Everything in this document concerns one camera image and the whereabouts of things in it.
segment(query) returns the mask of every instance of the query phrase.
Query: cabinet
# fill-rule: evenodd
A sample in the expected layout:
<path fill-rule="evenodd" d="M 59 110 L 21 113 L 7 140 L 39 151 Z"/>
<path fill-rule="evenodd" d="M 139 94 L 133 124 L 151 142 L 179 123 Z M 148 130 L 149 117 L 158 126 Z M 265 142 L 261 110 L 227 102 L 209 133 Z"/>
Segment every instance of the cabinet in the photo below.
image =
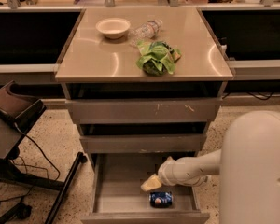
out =
<path fill-rule="evenodd" d="M 139 70 L 139 52 L 126 37 L 112 41 L 96 32 L 96 22 L 108 17 L 134 27 L 162 19 L 158 39 L 183 54 L 175 73 L 150 77 Z M 195 7 L 88 7 L 56 74 L 95 171 L 83 223 L 204 223 L 209 216 L 192 188 L 161 188 L 175 203 L 156 209 L 140 185 L 168 155 L 201 150 L 232 77 Z"/>

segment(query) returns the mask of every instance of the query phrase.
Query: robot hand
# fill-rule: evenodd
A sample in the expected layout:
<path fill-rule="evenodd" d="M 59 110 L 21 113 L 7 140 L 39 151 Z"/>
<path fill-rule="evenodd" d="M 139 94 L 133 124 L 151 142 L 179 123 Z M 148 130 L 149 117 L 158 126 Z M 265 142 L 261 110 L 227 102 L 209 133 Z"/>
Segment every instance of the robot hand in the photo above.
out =
<path fill-rule="evenodd" d="M 207 181 L 209 175 L 219 174 L 220 157 L 221 150 L 201 157 L 184 157 L 176 161 L 169 157 L 161 165 L 158 175 L 151 176 L 141 189 L 149 191 L 159 188 L 162 184 L 200 186 Z"/>

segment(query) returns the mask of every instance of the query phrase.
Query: drawer front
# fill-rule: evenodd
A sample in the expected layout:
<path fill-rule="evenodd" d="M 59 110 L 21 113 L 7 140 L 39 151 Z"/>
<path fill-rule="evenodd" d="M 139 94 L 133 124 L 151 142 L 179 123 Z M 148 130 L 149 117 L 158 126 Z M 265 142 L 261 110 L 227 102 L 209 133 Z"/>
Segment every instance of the drawer front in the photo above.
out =
<path fill-rule="evenodd" d="M 214 120 L 220 104 L 220 98 L 66 102 L 75 124 L 209 121 Z"/>
<path fill-rule="evenodd" d="M 206 134 L 81 136 L 86 153 L 149 153 L 200 151 Z"/>
<path fill-rule="evenodd" d="M 140 185 L 154 174 L 163 160 L 175 154 L 104 154 L 99 155 L 94 170 L 91 210 L 83 223 L 204 223 L 208 214 L 197 207 L 190 187 L 161 187 L 171 191 L 173 205 L 154 208 Z"/>

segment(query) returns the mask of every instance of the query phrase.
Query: crumpled bag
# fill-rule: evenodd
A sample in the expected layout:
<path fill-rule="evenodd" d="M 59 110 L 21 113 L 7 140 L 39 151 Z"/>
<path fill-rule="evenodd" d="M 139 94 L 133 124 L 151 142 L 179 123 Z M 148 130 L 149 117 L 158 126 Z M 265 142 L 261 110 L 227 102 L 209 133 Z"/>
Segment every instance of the crumpled bag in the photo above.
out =
<path fill-rule="evenodd" d="M 139 41 L 137 47 L 141 57 L 136 64 L 140 69 L 152 76 L 174 73 L 175 62 L 181 57 L 179 49 L 173 49 L 163 41 Z"/>

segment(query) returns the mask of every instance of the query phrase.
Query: white bowl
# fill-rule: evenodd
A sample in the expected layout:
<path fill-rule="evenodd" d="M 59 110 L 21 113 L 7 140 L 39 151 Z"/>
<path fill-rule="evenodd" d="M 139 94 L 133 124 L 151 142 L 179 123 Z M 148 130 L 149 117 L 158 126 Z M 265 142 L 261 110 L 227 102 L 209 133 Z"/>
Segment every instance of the white bowl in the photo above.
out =
<path fill-rule="evenodd" d="M 125 19 L 103 19 L 96 23 L 96 29 L 109 39 L 118 39 L 130 29 L 130 22 Z"/>

